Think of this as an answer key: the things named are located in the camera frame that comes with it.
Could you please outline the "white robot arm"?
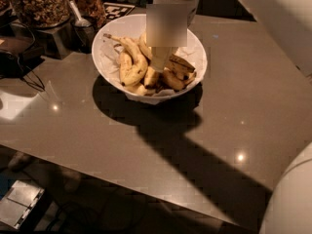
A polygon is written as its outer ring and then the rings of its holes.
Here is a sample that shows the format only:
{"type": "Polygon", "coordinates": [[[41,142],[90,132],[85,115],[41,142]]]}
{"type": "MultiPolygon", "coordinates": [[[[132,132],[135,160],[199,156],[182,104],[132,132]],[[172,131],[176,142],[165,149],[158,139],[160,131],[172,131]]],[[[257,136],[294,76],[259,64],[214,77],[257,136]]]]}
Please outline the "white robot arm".
{"type": "Polygon", "coordinates": [[[240,226],[311,234],[311,0],[239,0],[198,23],[210,75],[157,115],[157,198],[240,226]]]}

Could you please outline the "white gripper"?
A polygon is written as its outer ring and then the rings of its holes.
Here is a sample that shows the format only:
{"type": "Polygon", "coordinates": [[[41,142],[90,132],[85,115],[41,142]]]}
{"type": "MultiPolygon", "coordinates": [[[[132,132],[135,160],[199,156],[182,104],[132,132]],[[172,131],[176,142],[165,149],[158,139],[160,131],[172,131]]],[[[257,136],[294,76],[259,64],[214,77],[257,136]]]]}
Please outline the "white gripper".
{"type": "MultiPolygon", "coordinates": [[[[185,13],[187,14],[187,25],[190,25],[193,21],[199,0],[153,0],[154,4],[183,4],[185,13]]],[[[169,56],[172,53],[171,47],[152,47],[151,48],[152,59],[150,66],[157,72],[162,72],[165,68],[169,56]]]]}

